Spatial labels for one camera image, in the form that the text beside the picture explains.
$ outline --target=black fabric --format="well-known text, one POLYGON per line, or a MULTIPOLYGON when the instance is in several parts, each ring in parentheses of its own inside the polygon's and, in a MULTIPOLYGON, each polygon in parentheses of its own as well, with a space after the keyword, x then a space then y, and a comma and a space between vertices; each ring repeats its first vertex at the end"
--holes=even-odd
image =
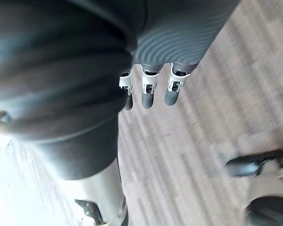
POLYGON ((277 196, 260 197, 249 207, 249 218, 259 226, 283 226, 283 198, 277 196))
POLYGON ((0 110, 61 179, 117 157, 119 75, 131 67, 121 32, 66 1, 0 0, 0 110))

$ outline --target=wooden floor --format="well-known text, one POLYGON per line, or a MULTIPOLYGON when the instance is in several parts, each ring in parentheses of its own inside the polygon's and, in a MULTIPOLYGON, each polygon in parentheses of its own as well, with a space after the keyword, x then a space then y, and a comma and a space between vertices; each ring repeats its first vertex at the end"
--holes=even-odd
MULTIPOLYGON (((247 178, 224 163, 283 147, 283 0, 243 0, 181 91, 120 113, 119 158, 134 226, 243 226, 247 178)), ((0 149, 0 226, 78 225, 27 145, 0 149)))

